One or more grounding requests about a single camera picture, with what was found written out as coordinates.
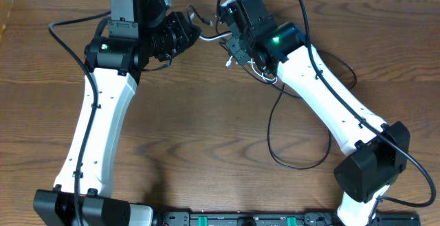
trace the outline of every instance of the wooden surface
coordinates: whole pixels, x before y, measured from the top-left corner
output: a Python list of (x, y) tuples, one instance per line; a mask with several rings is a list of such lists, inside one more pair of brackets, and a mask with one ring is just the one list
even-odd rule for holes
[[(303, 26), (296, 0), (264, 1), (278, 23)], [(215, 2), (173, 0), (173, 10), (193, 3), (213, 19)], [(368, 108), (409, 128), (410, 153), (440, 186), (440, 0), (305, 4), (312, 42), (356, 70), (353, 93)], [(41, 224), (32, 209), (34, 193), (51, 189), (80, 113), (84, 74), (47, 24), (109, 8), (109, 0), (16, 0), (0, 45), (0, 225)], [(57, 32), (82, 56), (97, 22)], [(240, 67), (225, 69), (227, 59), (216, 43), (198, 41), (171, 68), (142, 76), (122, 128), (113, 197), (195, 212), (336, 209), (342, 191), (333, 169), (344, 159), (338, 145), (313, 170), (276, 165), (265, 136), (278, 93)], [(150, 67), (156, 65), (154, 60)], [(350, 81), (342, 68), (332, 68)], [(326, 130), (302, 101), (281, 100), (272, 132), (276, 152), (294, 164), (311, 164), (325, 153)], [(429, 190), (408, 164), (387, 195), (422, 202)], [(414, 212), (389, 202), (379, 210)], [(440, 224), (438, 201), (415, 211), (424, 225)]]

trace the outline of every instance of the cable clip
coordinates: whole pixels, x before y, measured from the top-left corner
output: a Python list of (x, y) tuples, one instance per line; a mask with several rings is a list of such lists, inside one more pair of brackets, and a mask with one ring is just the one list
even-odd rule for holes
[(101, 104), (99, 104), (98, 106), (96, 106), (95, 104), (91, 104), (91, 106), (90, 106), (91, 108), (97, 108), (97, 109), (100, 109), (101, 108)]
[(362, 125), (365, 124), (365, 122), (366, 122), (366, 119), (365, 118), (361, 118), (361, 120), (359, 122), (359, 125), (358, 125), (359, 128), (361, 128), (361, 129), (364, 128)]
[[(323, 74), (324, 71), (323, 71), (323, 70), (319, 70), (318, 73), (319, 73), (319, 74)], [(317, 79), (319, 79), (318, 74), (315, 75), (315, 80), (317, 80)]]

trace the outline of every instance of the green connector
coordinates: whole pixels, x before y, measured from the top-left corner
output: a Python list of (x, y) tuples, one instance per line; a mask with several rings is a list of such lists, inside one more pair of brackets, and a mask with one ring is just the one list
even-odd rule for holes
[(208, 226), (208, 218), (206, 216), (199, 216), (199, 226)]
[(287, 226), (296, 226), (296, 218), (289, 217), (287, 218)]

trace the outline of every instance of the wire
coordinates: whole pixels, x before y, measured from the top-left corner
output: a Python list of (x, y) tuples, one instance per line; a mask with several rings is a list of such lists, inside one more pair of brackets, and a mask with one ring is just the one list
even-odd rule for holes
[(223, 33), (216, 34), (216, 35), (214, 35), (214, 36), (210, 36), (210, 37), (207, 37), (207, 36), (201, 35), (201, 36), (199, 36), (199, 38), (202, 39), (202, 40), (204, 40), (204, 41), (215, 41), (215, 40), (217, 40), (217, 39), (223, 38), (223, 37), (225, 37), (225, 36), (229, 36), (229, 35), (231, 35), (231, 34), (232, 34), (231, 31), (225, 31), (225, 32), (223, 32)]
[(192, 5), (188, 5), (186, 6), (186, 15), (188, 16), (188, 22), (192, 23), (192, 19), (189, 13), (189, 8), (194, 12), (194, 14), (200, 19), (200, 21), (202, 23), (205, 23), (207, 25), (212, 25), (212, 21), (209, 19), (205, 19), (204, 17), (200, 16), (200, 14), (196, 11), (196, 9), (194, 8), (194, 6)]
[(354, 82), (352, 85), (350, 85), (349, 90), (354, 88), (354, 86), (356, 86), (356, 84), (358, 83), (358, 77), (356, 76), (355, 71), (353, 70), (353, 68), (351, 68), (351, 66), (349, 64), (345, 63), (341, 58), (339, 58), (338, 56), (336, 56), (335, 54), (332, 54), (330, 52), (323, 51), (323, 50), (318, 50), (317, 52), (320, 55), (324, 54), (324, 55), (330, 56), (330, 57), (336, 59), (339, 63), (343, 64), (353, 74)]
[(274, 89), (277, 90), (278, 92), (282, 93), (283, 95), (287, 95), (287, 96), (289, 96), (289, 97), (291, 97), (291, 98), (294, 98), (294, 99), (299, 99), (299, 100), (302, 99), (302, 97), (300, 97), (300, 96), (298, 96), (298, 95), (292, 95), (292, 94), (290, 94), (290, 93), (288, 93), (288, 92), (286, 92), (286, 91), (284, 91), (284, 90), (278, 88), (275, 84), (271, 84), (271, 86), (272, 86), (272, 88), (274, 88)]
[(259, 76), (259, 77), (261, 77), (262, 79), (264, 79), (264, 81), (275, 81), (274, 83), (276, 83), (276, 81), (278, 81), (278, 77), (275, 77), (275, 78), (269, 79), (269, 78), (266, 78), (265, 76), (263, 76), (263, 73), (261, 73), (261, 75), (260, 75), (260, 73), (256, 72), (256, 70), (255, 70), (255, 66), (254, 66), (255, 62), (254, 62), (254, 59), (253, 59), (253, 58), (251, 58), (250, 61), (248, 61), (248, 63), (250, 63), (250, 66), (252, 67), (252, 70), (254, 70), (254, 73), (255, 73), (257, 76)]
[(310, 37), (310, 31), (309, 31), (309, 21), (307, 19), (307, 13), (306, 13), (306, 10), (305, 10), (304, 2), (303, 2), (303, 0), (298, 0), (298, 2), (299, 2), (300, 7), (301, 7), (302, 17), (304, 19), (304, 24), (305, 24), (305, 42), (306, 42), (306, 47), (307, 47), (307, 50), (309, 52), (309, 57), (310, 57), (311, 65), (312, 65), (313, 69), (315, 70), (316, 75), (319, 77), (319, 79), (321, 79), (322, 83), (331, 92), (331, 94), (339, 101), (339, 103), (342, 104), (347, 109), (347, 111), (350, 112), (354, 116), (354, 118), (356, 118), (360, 122), (360, 124), (364, 125), (367, 129), (369, 129), (374, 134), (376, 134), (377, 137), (380, 138), (380, 140), (382, 140), (383, 142), (385, 142), (386, 144), (388, 144), (389, 146), (394, 148), (397, 152), (399, 152), (400, 154), (405, 156), (412, 164), (414, 164), (414, 166), (425, 177), (425, 179), (428, 182), (428, 185), (430, 187), (430, 190), (431, 190), (431, 196), (430, 196), (429, 200), (424, 202), (424, 203), (411, 203), (411, 202), (402, 201), (402, 200), (399, 200), (399, 199), (394, 199), (394, 198), (391, 198), (391, 197), (388, 197), (388, 196), (379, 196), (378, 198), (379, 199), (388, 200), (388, 201), (391, 201), (391, 202), (394, 202), (394, 203), (398, 203), (398, 204), (401, 204), (401, 205), (406, 205), (406, 206), (409, 206), (409, 207), (416, 207), (416, 208), (427, 207), (429, 205), (432, 205), (434, 203), (434, 201), (435, 201), (436, 196), (437, 196), (437, 191), (436, 191), (436, 188), (435, 188), (434, 181), (432, 180), (432, 178), (428, 174), (428, 172), (425, 170), (425, 168), (416, 159), (414, 159), (411, 155), (409, 155), (408, 153), (404, 152), (401, 148), (396, 146), (392, 141), (390, 141), (388, 138), (383, 136), (373, 126), (371, 126), (363, 117), (361, 117), (358, 113), (356, 113), (356, 111), (354, 111), (338, 95), (338, 93), (331, 87), (331, 85), (325, 80), (325, 78), (324, 78), (324, 76), (322, 74), (322, 71), (319, 70), (318, 66), (315, 63), (313, 52), (312, 52), (312, 49), (311, 49), (311, 37)]
[(229, 52), (228, 48), (226, 47), (226, 43), (219, 41), (219, 45), (221, 48), (223, 48), (225, 51), (228, 52), (228, 55), (231, 55), (231, 53)]
[(249, 75), (250, 75), (251, 77), (253, 77), (255, 80), (261, 82), (262, 84), (272, 84), (272, 83), (274, 83), (274, 81), (273, 81), (273, 82), (264, 82), (264, 81), (262, 81), (262, 80), (259, 80), (256, 76), (254, 76), (254, 74), (250, 73), (250, 71), (248, 71), (248, 69), (246, 69), (246, 67), (244, 67), (244, 65), (240, 65), (240, 66), (241, 66), (241, 68), (243, 68), (243, 69), (247, 72), (247, 74), (249, 74)]
[[(281, 87), (281, 91), (284, 90), (284, 87), (285, 87), (285, 83), (283, 83), (283, 85)], [(309, 166), (309, 167), (295, 167), (295, 166), (290, 166), (290, 165), (284, 164), (283, 162), (279, 161), (279, 160), (281, 160), (281, 158), (275, 154), (275, 152), (272, 150), (272, 147), (270, 146), (270, 124), (272, 122), (272, 116), (274, 114), (276, 105), (278, 105), (278, 103), (280, 102), (282, 95), (283, 95), (283, 93), (280, 93), (280, 95), (276, 99), (275, 104), (272, 107), (272, 110), (270, 111), (269, 123), (267, 124), (267, 147), (269, 148), (270, 156), (277, 164), (279, 164), (285, 168), (290, 168), (290, 169), (294, 169), (294, 170), (308, 170), (308, 169), (315, 168), (315, 167), (319, 166), (320, 164), (322, 164), (325, 161), (325, 159), (327, 158), (327, 156), (329, 156), (330, 148), (331, 148), (331, 133), (330, 133), (330, 131), (329, 131), (329, 144), (328, 144), (327, 151), (326, 151), (324, 157), (318, 163), (316, 163), (312, 166)]]
[[(215, 32), (216, 32), (217, 34), (220, 34), (220, 33), (219, 33), (219, 22), (220, 22), (220, 16), (217, 16), (217, 20), (215, 21)], [(223, 42), (226, 42), (226, 41), (227, 41), (225, 38), (221, 38), (221, 40), (222, 40)]]
[(111, 18), (108, 16), (108, 17), (101, 19), (101, 21), (99, 21), (98, 26), (96, 27), (95, 36), (102, 35), (102, 32), (104, 31), (105, 26), (107, 26), (107, 23), (109, 22), (110, 19)]
[(161, 65), (161, 66), (159, 66), (158, 68), (154, 68), (154, 69), (142, 69), (142, 71), (160, 71), (161, 69), (165, 69), (165, 68), (167, 68), (167, 67), (170, 67), (171, 65), (172, 65), (172, 63), (173, 63), (173, 57), (170, 55), (170, 54), (165, 54), (167, 57), (168, 57), (168, 60), (170, 61), (170, 62), (168, 62), (167, 64), (165, 64), (165, 65)]
[(226, 62), (226, 68), (229, 68), (231, 66), (233, 57), (234, 56), (229, 57), (229, 60)]
[(85, 146), (87, 145), (87, 140), (89, 139), (91, 125), (93, 124), (93, 121), (94, 121), (94, 118), (95, 118), (95, 114), (96, 114), (96, 109), (98, 108), (98, 88), (96, 87), (96, 84), (95, 84), (93, 78), (91, 77), (90, 72), (87, 69), (87, 67), (84, 65), (84, 63), (81, 61), (81, 59), (74, 53), (74, 51), (72, 51), (72, 49), (70, 49), (55, 34), (54, 27), (55, 26), (72, 24), (72, 23), (80, 23), (80, 22), (83, 22), (83, 21), (89, 21), (89, 20), (93, 20), (93, 19), (98, 19), (98, 18), (106, 16), (108, 14), (110, 14), (110, 11), (102, 13), (102, 14), (98, 14), (98, 15), (95, 15), (95, 16), (89, 16), (89, 17), (82, 18), (82, 19), (76, 19), (76, 20), (70, 20), (70, 21), (62, 21), (62, 22), (58, 22), (58, 23), (50, 23), (49, 26), (48, 26), (49, 33), (52, 35), (52, 37), (55, 39), (55, 41), (57, 41), (61, 45), (61, 47), (63, 47), (70, 54), (70, 56), (72, 56), (74, 58), (74, 60), (78, 63), (78, 65), (81, 67), (82, 71), (84, 72), (85, 76), (87, 77), (87, 79), (88, 79), (88, 81), (90, 83), (91, 90), (93, 91), (93, 104), (91, 105), (90, 118), (89, 118), (89, 122), (87, 123), (87, 127), (85, 129), (84, 137), (82, 139), (80, 151), (78, 153), (78, 161), (76, 162), (76, 169), (75, 169), (74, 207), (75, 207), (76, 220), (78, 221), (78, 224), (81, 225), (81, 226), (83, 226), (83, 219), (82, 219), (82, 215), (80, 213), (80, 202), (79, 202), (81, 164), (83, 162)]

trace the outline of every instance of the black bracket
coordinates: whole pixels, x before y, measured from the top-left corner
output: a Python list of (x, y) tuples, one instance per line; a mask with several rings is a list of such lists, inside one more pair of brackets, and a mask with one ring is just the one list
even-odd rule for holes
[[(410, 133), (401, 123), (385, 127), (382, 135), (408, 152)], [(378, 137), (359, 148), (335, 168), (340, 187), (357, 202), (368, 202), (375, 192), (395, 182), (406, 169), (407, 159)]]
[[(130, 203), (126, 201), (87, 195), (80, 197), (80, 208), (89, 225), (127, 226), (130, 221)], [(74, 194), (61, 192), (60, 187), (37, 190), (34, 210), (49, 226), (72, 225), (76, 220)]]

